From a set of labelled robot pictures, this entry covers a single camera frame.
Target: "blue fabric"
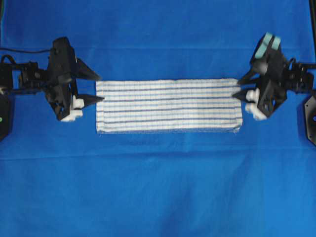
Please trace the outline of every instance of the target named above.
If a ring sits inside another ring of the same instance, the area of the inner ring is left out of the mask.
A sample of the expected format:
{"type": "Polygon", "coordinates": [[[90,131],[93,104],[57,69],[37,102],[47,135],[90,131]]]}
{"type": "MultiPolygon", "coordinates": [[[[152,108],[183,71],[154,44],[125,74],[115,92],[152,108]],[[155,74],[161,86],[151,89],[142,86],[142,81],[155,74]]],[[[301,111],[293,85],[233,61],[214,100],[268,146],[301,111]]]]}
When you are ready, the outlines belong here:
{"type": "MultiPolygon", "coordinates": [[[[6,0],[1,24],[3,47],[68,36],[106,80],[240,78],[265,32],[287,58],[315,61],[307,1],[6,0]]],[[[289,92],[268,121],[244,114],[238,134],[100,136],[94,106],[60,123],[43,94],[17,96],[0,143],[0,236],[315,236],[306,98],[289,92]]]]}

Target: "black cable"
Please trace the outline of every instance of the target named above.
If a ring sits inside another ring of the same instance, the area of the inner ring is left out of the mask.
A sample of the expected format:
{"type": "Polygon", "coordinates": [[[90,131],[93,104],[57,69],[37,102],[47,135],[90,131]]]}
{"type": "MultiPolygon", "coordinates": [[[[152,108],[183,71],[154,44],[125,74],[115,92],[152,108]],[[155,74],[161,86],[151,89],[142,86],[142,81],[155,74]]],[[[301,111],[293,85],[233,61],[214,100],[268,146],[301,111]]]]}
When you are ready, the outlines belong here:
{"type": "Polygon", "coordinates": [[[33,53],[33,54],[50,52],[50,49],[45,49],[45,50],[40,50],[40,51],[25,51],[25,50],[17,50],[17,49],[12,49],[12,48],[1,48],[1,47],[0,47],[0,50],[16,52],[16,53],[33,53]]]}
{"type": "Polygon", "coordinates": [[[5,60],[6,58],[10,61],[11,64],[16,64],[15,61],[14,61],[14,59],[12,58],[12,56],[11,56],[11,55],[8,55],[8,54],[2,56],[0,62],[1,62],[1,63],[4,63],[4,60],[5,60]]]}

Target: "towel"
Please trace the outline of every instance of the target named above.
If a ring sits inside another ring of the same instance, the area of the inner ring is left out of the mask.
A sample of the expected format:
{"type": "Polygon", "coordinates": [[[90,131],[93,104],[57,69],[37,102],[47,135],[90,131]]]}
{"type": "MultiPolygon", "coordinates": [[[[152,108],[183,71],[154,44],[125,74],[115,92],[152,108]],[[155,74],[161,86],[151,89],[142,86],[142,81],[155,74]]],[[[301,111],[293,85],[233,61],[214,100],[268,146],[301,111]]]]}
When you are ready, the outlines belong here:
{"type": "Polygon", "coordinates": [[[236,79],[98,81],[98,133],[238,132],[236,79]]]}

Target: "blue tablecloth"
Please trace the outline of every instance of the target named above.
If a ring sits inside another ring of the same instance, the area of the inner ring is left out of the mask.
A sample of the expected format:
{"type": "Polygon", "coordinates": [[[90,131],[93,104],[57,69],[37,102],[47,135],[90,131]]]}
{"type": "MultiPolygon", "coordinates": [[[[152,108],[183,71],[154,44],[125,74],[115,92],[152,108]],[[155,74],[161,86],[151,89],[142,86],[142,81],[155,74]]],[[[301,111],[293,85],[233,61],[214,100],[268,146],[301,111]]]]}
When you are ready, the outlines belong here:
{"type": "MultiPolygon", "coordinates": [[[[298,0],[6,0],[1,46],[67,36],[103,80],[240,78],[267,31],[287,58],[315,61],[298,0]]],[[[12,55],[47,67],[47,54],[12,55]]],[[[264,122],[244,113],[238,134],[101,136],[95,106],[60,123],[42,93],[17,96],[0,143],[0,236],[315,236],[306,99],[289,92],[264,122]]]]}

